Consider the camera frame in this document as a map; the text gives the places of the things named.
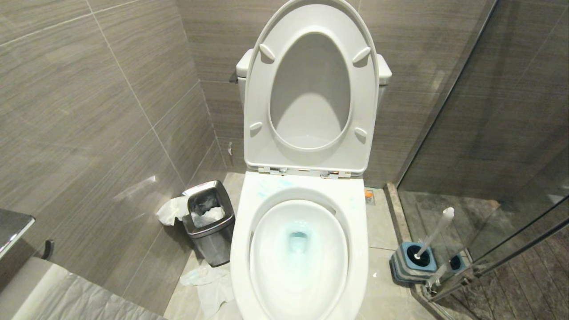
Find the stainless steel trash can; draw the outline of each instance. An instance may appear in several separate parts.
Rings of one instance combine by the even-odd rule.
[[[200,216],[211,208],[223,208],[225,215],[221,220],[203,227],[194,225],[191,214],[182,218],[182,222],[197,250],[211,266],[229,262],[235,214],[223,184],[219,180],[205,182],[186,190],[184,195],[189,197],[188,211]]]

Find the toilet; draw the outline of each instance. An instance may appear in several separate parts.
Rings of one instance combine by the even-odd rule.
[[[231,247],[244,320],[353,320],[364,182],[391,71],[344,0],[292,0],[237,64],[248,171]]]

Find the crumpled tissue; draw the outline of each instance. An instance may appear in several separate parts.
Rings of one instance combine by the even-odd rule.
[[[195,212],[192,212],[191,215],[193,224],[196,226],[196,228],[200,228],[210,223],[221,220],[221,218],[225,216],[225,211],[221,207],[215,207],[209,209],[209,211],[201,216]]]
[[[179,196],[166,202],[156,213],[163,225],[174,225],[176,218],[181,220],[189,214],[187,196]]]
[[[234,299],[229,271],[214,269],[207,263],[181,276],[180,283],[197,287],[204,319],[213,316],[223,302]]]

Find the toilet brush handle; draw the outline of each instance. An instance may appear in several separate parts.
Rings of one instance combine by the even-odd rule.
[[[448,226],[448,224],[452,221],[452,218],[454,218],[454,216],[455,216],[454,208],[449,207],[443,210],[443,216],[440,218],[439,223],[436,225],[435,230],[425,239],[423,247],[421,247],[421,250],[417,252],[415,258],[421,257],[423,252],[425,252],[425,250],[427,250],[427,248],[431,245],[433,239],[436,238],[439,235],[439,233]]]

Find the tiled wall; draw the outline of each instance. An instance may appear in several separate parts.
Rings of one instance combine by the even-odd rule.
[[[509,200],[567,147],[567,8],[499,0],[404,189]]]
[[[284,0],[177,0],[198,77],[229,170],[244,171],[243,114],[235,65]],[[393,78],[376,121],[365,182],[383,186],[400,169],[485,17],[489,0],[351,0]],[[232,142],[233,156],[225,149]]]
[[[36,217],[1,282],[52,238],[163,313],[191,248],[154,213],[226,171],[175,1],[2,1],[0,61],[0,207]]]

